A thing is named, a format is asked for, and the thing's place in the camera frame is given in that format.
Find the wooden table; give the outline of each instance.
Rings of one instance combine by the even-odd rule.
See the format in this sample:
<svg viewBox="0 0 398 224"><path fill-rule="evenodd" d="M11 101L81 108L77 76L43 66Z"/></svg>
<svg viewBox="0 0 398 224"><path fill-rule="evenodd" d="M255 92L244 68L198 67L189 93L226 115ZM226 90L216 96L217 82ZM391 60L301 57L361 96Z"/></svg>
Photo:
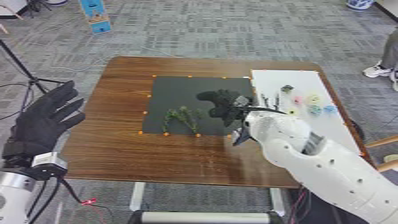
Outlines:
<svg viewBox="0 0 398 224"><path fill-rule="evenodd" d="M239 147L219 136L139 134L157 76L244 77L251 69L317 70L349 123L322 68L308 62L118 57L111 60L88 103L88 119L73 129L65 156L68 178L296 188L285 169L265 160L260 146Z"/></svg>

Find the sneaker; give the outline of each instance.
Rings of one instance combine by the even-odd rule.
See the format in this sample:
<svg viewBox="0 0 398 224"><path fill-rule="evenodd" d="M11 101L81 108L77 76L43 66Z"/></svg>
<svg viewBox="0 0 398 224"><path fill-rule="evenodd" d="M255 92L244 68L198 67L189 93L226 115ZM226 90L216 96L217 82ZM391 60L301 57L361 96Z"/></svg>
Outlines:
<svg viewBox="0 0 398 224"><path fill-rule="evenodd" d="M370 78L377 78L379 76L390 76L393 69L383 69L381 68L381 61L377 63L377 65L370 68L365 69L365 76L368 76Z"/></svg>
<svg viewBox="0 0 398 224"><path fill-rule="evenodd" d="M398 92L398 71L391 72L390 79L393 81L393 89Z"/></svg>
<svg viewBox="0 0 398 224"><path fill-rule="evenodd" d="M398 81L398 71L391 72L390 73L390 79L391 79L391 82L397 82Z"/></svg>

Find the wall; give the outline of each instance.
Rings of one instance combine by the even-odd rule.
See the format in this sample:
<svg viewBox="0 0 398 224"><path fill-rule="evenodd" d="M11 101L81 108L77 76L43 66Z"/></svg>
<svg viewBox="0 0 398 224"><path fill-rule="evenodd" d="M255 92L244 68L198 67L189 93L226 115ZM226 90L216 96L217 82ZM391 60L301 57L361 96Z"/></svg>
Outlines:
<svg viewBox="0 0 398 224"><path fill-rule="evenodd" d="M18 12L27 6L27 0L0 0L0 5L6 5ZM0 7L0 16L13 16L13 13L4 7Z"/></svg>
<svg viewBox="0 0 398 224"><path fill-rule="evenodd" d="M383 7L390 10L390 12L398 17L398 1L397 0L377 0Z"/></svg>

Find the gray carpet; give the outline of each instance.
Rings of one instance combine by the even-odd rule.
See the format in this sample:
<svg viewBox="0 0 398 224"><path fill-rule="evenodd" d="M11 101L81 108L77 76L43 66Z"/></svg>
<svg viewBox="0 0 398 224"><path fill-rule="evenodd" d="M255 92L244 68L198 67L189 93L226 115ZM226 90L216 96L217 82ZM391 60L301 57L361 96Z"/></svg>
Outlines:
<svg viewBox="0 0 398 224"><path fill-rule="evenodd" d="M312 61L326 70L351 117L365 128L367 141L397 134L398 119L388 123L398 115L391 81L361 75L381 59L397 26L377 8L354 12L344 0L105 2L113 32L98 36L91 34L77 1L52 12L43 10L34 19L25 16L25 21L0 21L11 31L0 38L31 71L43 78L73 79L86 99L116 55ZM2 84L25 82L2 55L0 58ZM0 88L0 117L20 109L24 92L20 86ZM13 118L0 121L2 143L13 122ZM393 144L370 151L377 162L397 152ZM393 171L388 177L398 183ZM73 186L84 198L98 197L113 207L116 223L125 223L134 183L73 181ZM269 202L262 197L265 190L258 188L153 184L146 202L153 210L264 211ZM61 223L100 223L97 213L77 206L65 190L57 200L63 198L68 200ZM54 218L56 212L49 211L41 223L54 223Z"/></svg>

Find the person's leg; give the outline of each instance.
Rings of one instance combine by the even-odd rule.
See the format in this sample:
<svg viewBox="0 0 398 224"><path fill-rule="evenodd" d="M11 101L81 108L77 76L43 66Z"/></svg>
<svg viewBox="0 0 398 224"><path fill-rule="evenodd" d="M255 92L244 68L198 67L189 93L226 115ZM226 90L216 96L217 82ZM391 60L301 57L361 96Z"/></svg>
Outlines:
<svg viewBox="0 0 398 224"><path fill-rule="evenodd" d="M384 46L384 55L383 55L383 68L395 69L398 65L398 29L390 35L388 43Z"/></svg>
<svg viewBox="0 0 398 224"><path fill-rule="evenodd" d="M384 45L383 61L377 65L365 69L365 76L376 78L390 76L391 72L398 69L398 29L390 35L388 43Z"/></svg>

